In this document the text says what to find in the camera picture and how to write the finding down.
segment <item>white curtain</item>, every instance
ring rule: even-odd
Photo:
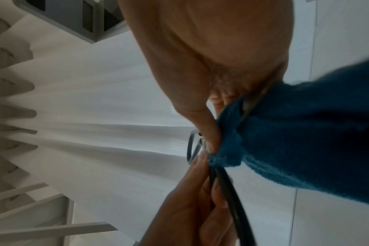
[[[307,24],[314,22],[314,5],[299,1],[297,7],[296,29],[310,37],[294,41],[292,63],[300,69],[288,72],[290,80],[307,79],[310,71],[313,30]],[[159,89],[131,32],[90,45],[26,15],[11,0],[0,0],[0,17],[11,25],[0,47],[15,57],[0,78],[16,84],[16,94],[0,103],[21,111],[0,119],[17,128],[1,135],[22,142],[3,156],[140,240],[188,168],[193,126]],[[259,245],[288,245],[295,190],[244,166],[229,173]]]

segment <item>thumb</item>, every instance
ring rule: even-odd
[[[206,104],[196,111],[176,110],[179,114],[190,120],[200,131],[206,140],[206,150],[208,153],[217,153],[221,144],[221,130]]]

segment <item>skin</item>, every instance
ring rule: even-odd
[[[232,216],[218,182],[210,190],[208,155],[194,159],[168,195],[140,246],[234,246]],[[210,211],[210,201],[216,207]]]
[[[287,69],[292,0],[118,0],[151,71],[216,153],[216,114],[250,93],[254,108]]]

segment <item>microfiber cloth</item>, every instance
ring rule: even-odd
[[[242,101],[217,120],[222,144],[210,166],[243,162],[278,184],[369,203],[369,60],[276,84],[240,122]]]

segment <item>blue towel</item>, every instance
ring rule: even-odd
[[[369,203],[369,60],[315,82],[275,85],[240,123],[239,99],[219,116],[213,167],[243,161],[278,184]]]

